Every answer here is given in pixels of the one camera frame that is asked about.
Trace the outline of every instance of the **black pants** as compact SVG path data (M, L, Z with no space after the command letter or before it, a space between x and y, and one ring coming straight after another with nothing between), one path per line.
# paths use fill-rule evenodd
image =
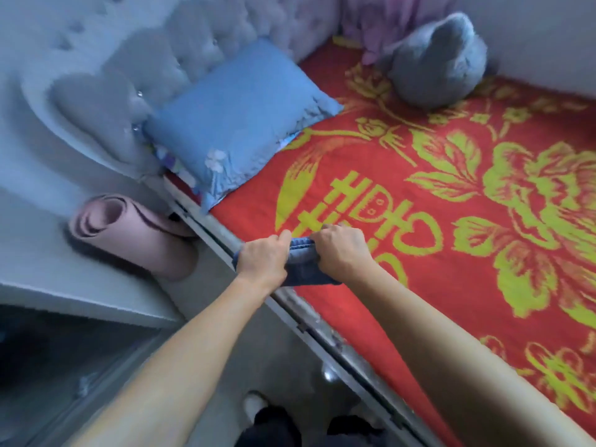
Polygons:
M377 430L356 415L334 418L327 436L314 447L384 447L384 430ZM242 432L235 447L301 447L302 436L294 421L281 406L261 409L255 424Z

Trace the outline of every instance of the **pink cloth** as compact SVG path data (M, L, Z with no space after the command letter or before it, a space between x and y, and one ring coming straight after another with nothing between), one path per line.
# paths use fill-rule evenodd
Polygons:
M385 47L426 23L441 20L455 0L343 0L343 35L364 47L363 64L380 58Z
M183 222L171 221L119 194L96 197L70 220L71 234L156 275L183 279L197 264L196 237Z

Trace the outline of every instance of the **forearm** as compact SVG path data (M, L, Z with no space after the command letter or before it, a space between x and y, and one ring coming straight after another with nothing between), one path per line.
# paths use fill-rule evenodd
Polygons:
M236 339L267 292L236 277L155 353L74 445L162 447L186 443Z
M378 265L348 285L466 445L595 445L515 370Z

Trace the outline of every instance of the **rolled pink mat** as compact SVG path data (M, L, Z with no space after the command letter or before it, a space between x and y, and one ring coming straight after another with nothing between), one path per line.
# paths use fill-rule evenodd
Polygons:
M69 227L78 240L168 279L189 276L197 264L197 250L184 240L196 237L190 227L126 196L92 199L70 220Z

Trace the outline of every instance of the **tufted headboard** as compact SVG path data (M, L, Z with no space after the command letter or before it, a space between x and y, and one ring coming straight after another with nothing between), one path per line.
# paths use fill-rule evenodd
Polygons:
M339 0L111 0L23 74L25 98L71 147L139 179L157 172L133 125L257 37L298 62L339 27Z

